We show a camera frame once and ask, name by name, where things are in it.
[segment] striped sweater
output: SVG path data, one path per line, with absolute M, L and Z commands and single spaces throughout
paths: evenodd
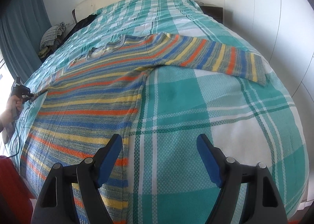
M 108 182 L 99 191 L 113 221 L 125 223 L 129 129 L 140 106 L 145 80 L 159 65 L 222 72 L 262 86 L 266 82 L 260 56 L 201 38 L 164 33 L 122 35 L 117 42 L 92 49 L 43 81 L 36 94 L 48 91 L 26 140 L 20 171 L 25 176 L 31 169 L 31 180 L 40 179 L 38 187 L 33 187 L 37 194 L 54 163 L 77 164 L 118 133 L 123 149 Z M 73 194 L 84 223 L 78 186 L 74 186 Z

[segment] teal curtain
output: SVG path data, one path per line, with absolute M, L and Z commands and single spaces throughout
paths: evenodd
M 51 27 L 43 0 L 12 0 L 0 19 L 0 49 L 13 78 L 22 82 L 41 65 L 41 37 Z

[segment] hand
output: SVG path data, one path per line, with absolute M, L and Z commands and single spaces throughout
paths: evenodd
M 14 103 L 19 112 L 23 110 L 22 99 L 19 99 L 16 95 L 11 96 L 7 101 L 6 110 L 0 115 L 0 120 L 4 127 L 13 121 L 12 106 Z

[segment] white wardrobe door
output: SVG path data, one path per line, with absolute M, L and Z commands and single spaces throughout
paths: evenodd
M 302 80 L 302 83 L 306 87 L 312 99 L 314 99 L 314 58 L 312 58 L 310 66 L 307 69 L 307 73 Z
M 224 25 L 250 42 L 254 0 L 225 0 Z
M 255 0 L 254 3 L 250 43 L 269 61 L 277 38 L 281 0 Z
M 278 36 L 270 65 L 293 95 L 314 52 L 314 11 L 307 0 L 281 0 Z

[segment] teal plaid bedspread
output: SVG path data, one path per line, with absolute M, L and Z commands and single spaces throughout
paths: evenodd
M 204 15 L 191 0 L 124 0 L 97 14 L 95 21 L 75 33 L 32 75 L 26 83 L 32 91 L 74 58 L 122 34 L 167 32 L 257 52 L 237 34 Z M 130 223 L 204 222 L 218 190 L 195 147 L 200 133 L 206 133 L 225 155 L 241 163 L 265 162 L 288 216 L 294 213 L 308 179 L 305 140 L 293 100 L 268 63 L 263 60 L 263 64 L 267 79 L 264 90 L 257 90 L 247 80 L 193 69 L 160 67 L 150 74 L 130 135 Z M 42 95 L 25 105 L 17 123 L 22 146 L 44 98 Z M 11 141 L 10 150 L 17 150 L 16 140 Z M 20 154 L 15 162 L 17 166 L 22 164 Z M 241 212 L 244 194 L 245 187 L 234 221 Z

